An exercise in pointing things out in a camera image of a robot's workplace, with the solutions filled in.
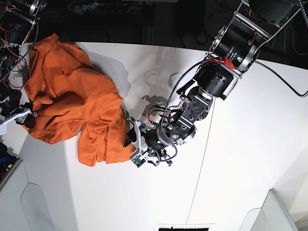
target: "white table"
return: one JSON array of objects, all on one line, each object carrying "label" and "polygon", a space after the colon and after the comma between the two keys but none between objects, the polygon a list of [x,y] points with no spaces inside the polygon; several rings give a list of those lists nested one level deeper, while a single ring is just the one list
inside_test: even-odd
[{"label": "white table", "polygon": [[[116,83],[135,118],[148,100],[167,99],[170,85],[205,54],[129,44],[78,46]],[[298,91],[308,88],[307,70],[262,62]],[[295,221],[308,215],[307,118],[308,98],[295,96],[254,64],[229,98],[216,100],[208,117],[196,123],[195,138],[179,147],[172,167],[137,169],[129,161],[87,167],[77,159],[78,137],[50,146],[28,136],[20,157],[28,180],[44,190],[61,230],[152,231],[155,224],[215,224],[210,231],[237,231],[272,187]]]}]

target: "orange cloth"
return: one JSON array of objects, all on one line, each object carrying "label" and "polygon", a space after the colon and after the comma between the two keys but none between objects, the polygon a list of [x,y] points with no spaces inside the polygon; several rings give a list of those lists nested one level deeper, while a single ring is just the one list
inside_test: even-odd
[{"label": "orange cloth", "polygon": [[52,36],[30,52],[34,69],[26,93],[38,113],[31,136],[49,144],[76,136],[79,161],[129,160],[132,146],[123,148],[126,123],[122,98],[109,77],[94,70],[88,55],[76,45]]}]

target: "crumpled fabric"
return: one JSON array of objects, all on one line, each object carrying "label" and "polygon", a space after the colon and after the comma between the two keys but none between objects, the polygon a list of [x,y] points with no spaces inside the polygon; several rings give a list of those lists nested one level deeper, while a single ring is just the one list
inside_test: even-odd
[{"label": "crumpled fabric", "polygon": [[81,163],[129,160],[132,146],[123,147],[122,98],[112,80],[94,70],[88,55],[53,34],[38,42],[29,57],[32,73],[26,93],[37,112],[36,125],[27,129],[30,135],[55,144],[76,136],[81,128]]}]

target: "orange shirt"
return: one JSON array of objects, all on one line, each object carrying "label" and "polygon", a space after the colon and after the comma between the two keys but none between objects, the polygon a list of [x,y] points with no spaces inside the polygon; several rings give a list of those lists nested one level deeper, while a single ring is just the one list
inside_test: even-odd
[{"label": "orange shirt", "polygon": [[94,70],[88,55],[76,45],[52,36],[30,52],[33,71],[26,93],[37,112],[36,125],[28,132],[49,144],[78,134],[79,161],[129,160],[132,146],[123,148],[126,123],[122,98],[112,80]]}]

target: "black cable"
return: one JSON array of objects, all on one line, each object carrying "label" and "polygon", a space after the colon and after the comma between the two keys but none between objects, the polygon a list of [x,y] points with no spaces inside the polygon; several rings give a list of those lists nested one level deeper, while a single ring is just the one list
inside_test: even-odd
[{"label": "black cable", "polygon": [[299,3],[300,10],[302,11],[302,14],[303,14],[306,26],[308,28],[308,16],[307,16],[306,10],[304,8],[303,1],[302,0],[298,0],[298,3]]},{"label": "black cable", "polygon": [[30,48],[29,48],[28,51],[17,61],[17,63],[15,63],[15,65],[9,70],[9,72],[6,73],[6,75],[0,79],[0,83],[3,82],[3,80],[4,80],[7,76],[9,76],[9,74],[11,73],[11,71],[13,71],[13,69],[14,69],[15,67],[17,67],[17,65],[20,64],[20,62],[21,62],[23,59],[25,60],[26,56],[27,56],[27,55],[29,54],[29,52],[34,48],[34,45],[36,44],[36,42],[37,42],[37,40],[38,40],[38,35],[39,35],[39,31],[38,31],[38,30],[39,30],[39,26],[38,26],[38,25],[39,25],[39,23],[36,22],[37,32],[36,32],[36,34],[35,34],[34,41],[33,41],[33,43],[31,44]]},{"label": "black cable", "polygon": [[268,66],[258,62],[258,61],[255,61],[256,64],[259,64],[261,65],[262,67],[265,67],[266,69],[268,69],[269,71],[271,71],[272,73],[274,73],[282,82],[284,82],[297,96],[301,97],[301,98],[304,98],[308,95],[308,91],[306,91],[304,94],[300,94],[298,93],[294,88],[291,87],[290,84],[288,84],[280,75],[278,75],[275,71],[273,71],[272,69],[270,69]]},{"label": "black cable", "polygon": [[173,96],[173,94],[174,94],[176,88],[178,87],[178,85],[180,84],[180,82],[182,81],[182,79],[183,79],[191,70],[193,70],[196,66],[200,65],[201,63],[203,63],[203,61],[200,61],[200,62],[196,63],[195,65],[193,65],[191,68],[189,68],[189,69],[178,79],[178,81],[177,81],[177,83],[175,84],[174,88],[172,89],[172,92],[171,92],[171,94],[170,94],[170,96],[169,96],[169,99],[168,99],[168,101],[167,101],[167,103],[166,103],[166,107],[165,107],[163,116],[162,116],[161,120],[159,121],[159,126],[160,126],[160,129],[161,129],[161,132],[163,133],[163,135],[167,138],[167,140],[170,142],[170,144],[174,147],[174,149],[175,149],[175,154],[174,154],[172,157],[170,157],[170,158],[168,158],[168,159],[166,159],[166,160],[161,160],[162,162],[169,161],[169,160],[173,159],[174,157],[176,157],[177,154],[178,154],[178,149],[177,149],[177,147],[176,147],[175,144],[170,140],[170,138],[167,136],[167,134],[165,133],[164,128],[163,128],[163,120],[164,120],[164,118],[166,118],[166,113],[167,113],[167,110],[168,110],[168,106],[169,106],[169,104],[170,104],[170,102],[171,102],[172,96]]}]

